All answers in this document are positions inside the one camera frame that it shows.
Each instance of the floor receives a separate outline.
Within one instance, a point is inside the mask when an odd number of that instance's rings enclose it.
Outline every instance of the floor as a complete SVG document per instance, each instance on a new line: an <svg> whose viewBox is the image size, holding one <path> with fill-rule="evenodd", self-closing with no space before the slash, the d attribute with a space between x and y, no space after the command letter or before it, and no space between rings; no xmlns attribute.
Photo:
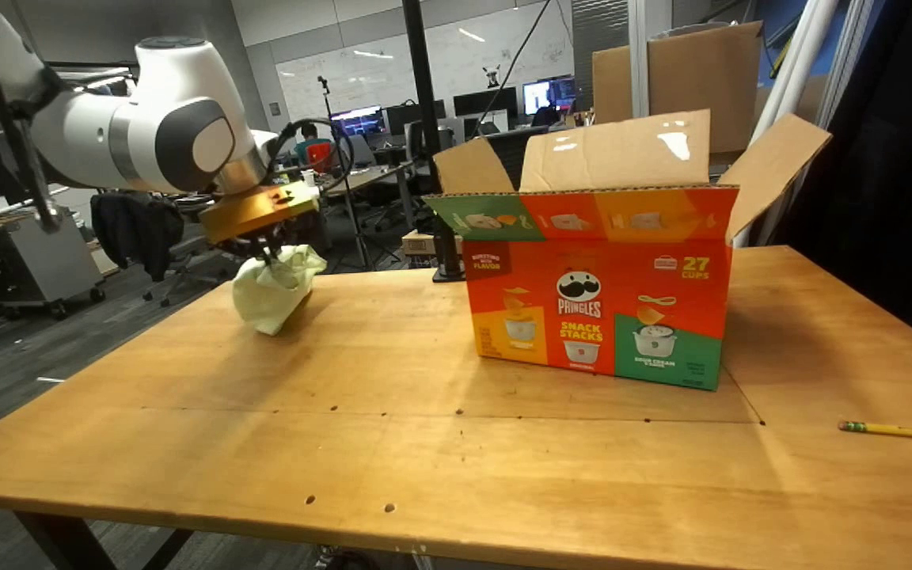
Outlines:
<svg viewBox="0 0 912 570"><path fill-rule="evenodd" d="M396 210L370 206L362 210L362 223L378 225L367 239L367 264L356 257L356 239L343 206L324 210L328 229L328 260L331 273L357 273L357 269L403 269L406 260L396 254L403 236L403 223ZM103 301L92 294L71 301L68 318L50 318L50 311L19 311L0 313L0 417L12 408L37 400L50 386L65 382L81 366L123 345L129 337L165 321L183 304L206 294L215 281L232 275L237 260L232 257L194 257L190 269L171 287L169 306L163 304L169 285L153 285L141 269L114 269L103 280ZM110 551L117 567L144 567L153 551L169 538L171 529L122 526L122 523L92 523L103 545ZM236 538L236 535L194 535L171 567L194 570L242 570L242 567L278 567L278 570L308 570L321 567L321 547L263 542L263 538ZM25 535L25 529L0 512L0 570L37 570L50 567L42 547ZM375 554L375 567L412 567L406 556ZM433 559L440 570L483 570L486 564L456 564Z"/></svg>

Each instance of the white object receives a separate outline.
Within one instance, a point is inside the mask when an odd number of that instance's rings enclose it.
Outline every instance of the white object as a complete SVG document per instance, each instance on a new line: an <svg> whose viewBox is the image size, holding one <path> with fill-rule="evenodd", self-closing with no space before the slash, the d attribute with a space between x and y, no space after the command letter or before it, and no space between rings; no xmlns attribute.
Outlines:
<svg viewBox="0 0 912 570"><path fill-rule="evenodd" d="M314 275L328 269L328 260L308 244L286 248L275 264L247 260L236 275L236 311L263 337L275 337L297 304L312 294Z"/></svg>

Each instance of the open box flap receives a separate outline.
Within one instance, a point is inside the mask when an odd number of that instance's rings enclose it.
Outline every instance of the open box flap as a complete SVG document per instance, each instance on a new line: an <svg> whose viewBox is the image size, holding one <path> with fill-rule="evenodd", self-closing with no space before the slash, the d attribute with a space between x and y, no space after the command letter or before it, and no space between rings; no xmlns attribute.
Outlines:
<svg viewBox="0 0 912 570"><path fill-rule="evenodd" d="M799 170L828 146L829 134L785 115L767 130L747 152L718 176L718 184L737 184L737 204L733 213L728 236L741 234L759 213L767 213Z"/></svg>
<svg viewBox="0 0 912 570"><path fill-rule="evenodd" d="M433 156L444 193L518 193L489 139L473 139Z"/></svg>
<svg viewBox="0 0 912 570"><path fill-rule="evenodd" d="M533 137L520 190L708 184L708 173L709 111L687 111Z"/></svg>

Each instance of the cable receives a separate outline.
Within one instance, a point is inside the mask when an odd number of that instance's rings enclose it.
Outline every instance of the cable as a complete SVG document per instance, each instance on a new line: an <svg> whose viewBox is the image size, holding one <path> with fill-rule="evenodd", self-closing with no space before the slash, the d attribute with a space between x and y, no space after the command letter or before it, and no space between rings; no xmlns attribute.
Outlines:
<svg viewBox="0 0 912 570"><path fill-rule="evenodd" d="M533 19L527 38L520 40L520 47L518 47L518 55L513 55L513 59L509 59L508 76L502 80L502 86L495 89L495 96L489 97L489 103L486 103L486 111L483 111L483 117L480 117L483 122L486 122L486 117L490 115L490 106L498 103L498 96L508 89L508 83L509 83L509 76L513 76L513 70L518 70L518 62L520 62L520 55L523 55L523 47L529 43L533 32L538 32L547 7L552 7L552 0L546 0L541 13Z"/></svg>

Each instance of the black pillar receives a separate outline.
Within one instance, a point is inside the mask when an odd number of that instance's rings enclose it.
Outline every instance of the black pillar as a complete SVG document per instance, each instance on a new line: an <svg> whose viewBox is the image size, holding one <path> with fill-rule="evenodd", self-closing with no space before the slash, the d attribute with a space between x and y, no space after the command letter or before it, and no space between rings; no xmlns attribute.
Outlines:
<svg viewBox="0 0 912 570"><path fill-rule="evenodd" d="M425 19L423 19L423 0L403 0L403 16L406 16L406 38L412 43L412 67L415 67L415 86L417 86L417 103L423 103L423 122L425 122L425 146L428 156L440 152L436 139L436 115L433 115L433 89L431 89L431 59L428 59L428 40L425 40ZM431 163L431 190L440 190L436 167ZM436 273L433 281L459 281L459 257L456 257L456 236L446 223L436 216L431 217L433 225L433 257L436 257Z"/></svg>

